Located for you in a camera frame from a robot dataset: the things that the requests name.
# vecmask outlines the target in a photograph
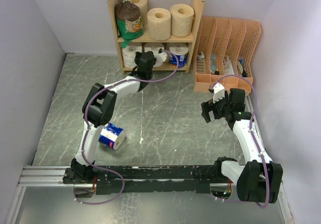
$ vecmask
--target cable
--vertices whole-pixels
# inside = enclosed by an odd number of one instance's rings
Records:
[[[263,205],[259,204],[259,203],[256,203],[260,208],[264,209],[267,207],[267,205],[269,204],[269,199],[270,199],[270,183],[269,183],[269,176],[268,176],[268,173],[267,173],[267,166],[266,166],[266,163],[265,163],[265,159],[263,157],[263,152],[259,146],[259,143],[257,142],[256,138],[255,138],[255,135],[252,131],[252,123],[253,123],[253,119],[254,119],[254,116],[255,116],[255,112],[256,112],[256,108],[257,108],[257,95],[256,95],[256,91],[255,91],[255,88],[253,87],[253,85],[244,77],[242,76],[239,76],[239,75],[234,75],[234,74],[230,74],[230,75],[225,75],[225,76],[222,76],[221,78],[219,78],[218,80],[216,80],[211,88],[214,88],[214,86],[220,81],[222,80],[223,78],[226,78],[226,77],[238,77],[238,78],[241,78],[243,79],[244,81],[246,81],[252,88],[253,90],[253,94],[254,94],[254,107],[253,107],[253,112],[252,112],[252,115],[251,115],[251,119],[250,119],[250,132],[251,132],[251,136],[254,140],[254,143],[255,143],[255,146],[258,150],[258,152],[260,153],[260,157],[262,159],[262,163],[263,163],[263,169],[264,169],[264,175],[265,175],[265,183],[266,183],[266,196],[265,196],[265,203]],[[242,201],[238,201],[238,200],[222,200],[222,201],[227,201],[227,202],[242,202]]]
[[[118,194],[116,194],[116,196],[114,196],[113,198],[110,198],[108,200],[105,200],[105,201],[101,201],[101,202],[87,202],[87,201],[81,201],[79,200],[77,197],[76,197],[76,190],[74,190],[74,201],[80,203],[80,204],[87,204],[87,205],[100,205],[100,204],[105,204],[105,203],[108,203],[108,202],[111,202],[112,200],[115,200],[117,199],[118,197],[120,197],[120,195],[122,194],[122,192],[124,191],[124,188],[125,188],[125,180],[124,178],[121,176],[121,174],[119,174],[118,172],[116,171],[113,171],[113,170],[110,170],[110,169],[107,169],[107,168],[103,168],[103,167],[100,167],[100,166],[97,166],[97,165],[94,165],[92,163],[90,163],[87,159],[86,159],[86,156],[84,154],[85,152],[85,143],[86,143],[86,139],[87,139],[87,136],[88,136],[88,133],[89,133],[89,130],[90,130],[90,124],[88,122],[88,110],[89,110],[89,106],[93,103],[93,101],[104,91],[110,89],[110,88],[114,88],[120,84],[123,84],[125,82],[130,82],[130,81],[139,81],[139,82],[148,82],[148,83],[152,83],[152,82],[161,82],[161,81],[164,81],[168,78],[170,78],[171,76],[174,75],[174,73],[178,70],[178,67],[179,67],[179,59],[177,58],[177,56],[173,53],[171,53],[170,51],[167,51],[167,50],[164,50],[165,52],[167,52],[168,54],[172,54],[175,59],[176,59],[176,68],[175,70],[168,76],[164,77],[164,78],[161,78],[161,79],[158,79],[158,80],[142,80],[142,79],[125,79],[125,80],[122,80],[122,81],[119,81],[117,82],[116,84],[114,85],[111,85],[111,86],[108,86],[108,87],[105,87],[103,88],[102,90],[98,91],[91,99],[90,101],[88,102],[87,106],[86,106],[86,109],[85,109],[85,114],[84,114],[84,119],[85,119],[85,122],[87,124],[87,130],[85,132],[85,135],[84,135],[84,139],[82,141],[82,144],[81,144],[81,156],[82,158],[84,159],[84,161],[92,166],[93,168],[96,168],[98,170],[102,170],[102,171],[107,171],[107,172],[110,172],[110,173],[113,173],[115,175],[118,175],[119,178],[121,179],[121,182],[122,182],[122,187],[121,187],[121,190]]]

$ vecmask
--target marble floor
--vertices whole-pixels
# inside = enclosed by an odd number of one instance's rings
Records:
[[[169,72],[156,72],[154,79]],[[113,83],[125,77],[116,56],[68,54],[52,99],[33,162],[34,166],[68,166],[83,133],[82,105],[95,83]],[[98,165],[213,164],[218,157],[244,163],[241,146],[226,122],[209,124],[201,117],[201,103],[210,93],[193,92],[193,75],[176,73],[151,83],[143,91],[117,99],[112,123],[126,131],[118,150],[102,144]]]

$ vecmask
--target wooden board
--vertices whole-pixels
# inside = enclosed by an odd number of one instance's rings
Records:
[[[186,65],[182,68],[179,68],[178,71],[186,71]],[[123,71],[131,71],[132,68],[129,67],[124,67]],[[160,67],[154,67],[153,71],[174,71],[175,70],[175,66],[170,65],[169,62],[164,62],[162,66]]]
[[[136,39],[131,40],[131,42],[193,42],[193,34],[190,33],[188,36],[186,37],[176,37],[171,35],[171,37],[165,41],[156,41],[152,38],[149,37],[148,34],[148,28],[147,28],[147,24],[144,26],[143,28],[143,32],[144,34]],[[122,39],[121,37],[118,38],[118,42],[123,42],[124,39]]]

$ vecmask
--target white wall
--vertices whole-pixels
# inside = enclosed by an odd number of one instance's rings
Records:
[[[0,0],[0,223],[30,164],[63,63],[34,0]]]
[[[191,0],[148,0],[169,9]],[[205,0],[205,16],[262,20],[273,0]],[[106,0],[36,0],[64,52],[115,54]]]
[[[296,223],[320,223],[321,0],[275,0],[253,58],[257,118]]]

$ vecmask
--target wooden shelf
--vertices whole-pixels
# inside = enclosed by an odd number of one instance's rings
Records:
[[[179,68],[177,71],[186,71],[187,66],[185,65],[182,68]],[[131,71],[132,68],[129,67],[123,67],[123,71]],[[174,71],[175,67],[170,65],[169,62],[164,62],[162,66],[160,67],[154,67],[153,71]]]
[[[171,35],[171,37],[165,41],[156,41],[156,40],[149,37],[147,24],[144,26],[143,32],[144,32],[143,35],[141,35],[140,37],[138,37],[136,39],[131,40],[131,42],[184,42],[184,43],[193,42],[193,34],[192,33],[190,33],[188,36],[185,36],[185,37],[176,37],[176,36]],[[123,42],[123,41],[124,41],[123,38],[121,38],[121,37],[118,38],[118,42]]]
[[[122,52],[121,52],[121,43],[124,42],[124,39],[121,37],[118,37],[117,22],[115,19],[115,5],[119,4],[121,1],[122,0],[107,0],[107,5],[108,5],[111,27],[112,27],[113,33],[114,33],[114,40],[116,43],[117,54],[119,57],[120,70],[122,71],[122,73],[125,73],[125,71],[131,71],[131,68],[124,67]],[[180,43],[187,43],[188,48],[189,48],[187,63],[186,63],[186,66],[178,69],[178,71],[185,71],[186,73],[188,73],[190,70],[191,62],[192,62],[195,40],[197,38],[197,32],[199,30],[204,4],[205,4],[204,0],[191,0],[191,7],[194,10],[194,20],[193,20],[193,25],[192,25],[192,32],[188,36],[176,37],[176,36],[171,35],[171,37],[165,41],[156,41],[156,40],[153,40],[152,38],[149,37],[148,27],[146,24],[143,27],[143,35],[132,40],[132,42],[140,42],[140,43],[146,43],[146,42],[162,42],[162,43],[177,42],[178,43],[178,42],[180,42]],[[155,67],[155,68],[153,68],[153,70],[173,71],[174,67],[171,66],[168,62],[165,62],[162,66]]]

